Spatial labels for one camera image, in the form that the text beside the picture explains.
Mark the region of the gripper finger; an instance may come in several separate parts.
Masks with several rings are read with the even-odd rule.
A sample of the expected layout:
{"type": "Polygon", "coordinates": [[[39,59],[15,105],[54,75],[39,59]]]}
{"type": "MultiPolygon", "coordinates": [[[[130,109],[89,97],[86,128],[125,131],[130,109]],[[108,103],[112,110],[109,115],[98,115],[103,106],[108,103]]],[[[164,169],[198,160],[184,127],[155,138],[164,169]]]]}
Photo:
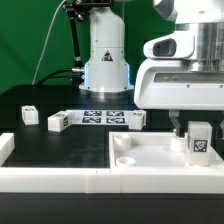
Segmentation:
{"type": "Polygon", "coordinates": [[[180,111],[179,110],[170,110],[169,111],[169,119],[172,122],[174,126],[173,132],[180,137],[182,135],[181,133],[181,123],[179,121],[179,115],[180,111]]]}
{"type": "Polygon", "coordinates": [[[224,119],[220,123],[220,130],[221,130],[221,138],[224,138],[224,119]]]}

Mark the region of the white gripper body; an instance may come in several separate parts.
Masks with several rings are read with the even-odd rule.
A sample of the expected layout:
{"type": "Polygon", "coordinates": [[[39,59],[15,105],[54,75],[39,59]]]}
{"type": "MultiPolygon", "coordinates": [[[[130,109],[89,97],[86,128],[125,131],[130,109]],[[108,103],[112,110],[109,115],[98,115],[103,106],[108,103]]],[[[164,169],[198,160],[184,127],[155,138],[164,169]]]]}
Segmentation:
{"type": "Polygon", "coordinates": [[[195,35],[172,33],[148,41],[134,102],[141,109],[224,110],[224,73],[191,71],[195,35]]]}

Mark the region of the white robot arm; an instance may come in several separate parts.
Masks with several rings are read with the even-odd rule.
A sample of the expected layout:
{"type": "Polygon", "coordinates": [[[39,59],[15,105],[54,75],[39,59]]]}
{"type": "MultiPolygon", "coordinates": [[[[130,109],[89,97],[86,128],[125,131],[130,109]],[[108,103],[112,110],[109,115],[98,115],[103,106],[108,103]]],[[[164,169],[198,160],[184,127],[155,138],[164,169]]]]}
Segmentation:
{"type": "Polygon", "coordinates": [[[144,44],[134,84],[123,21],[108,7],[90,11],[90,59],[80,90],[98,97],[132,90],[141,109],[224,111],[224,0],[153,0],[153,7],[175,30],[144,44]]]}

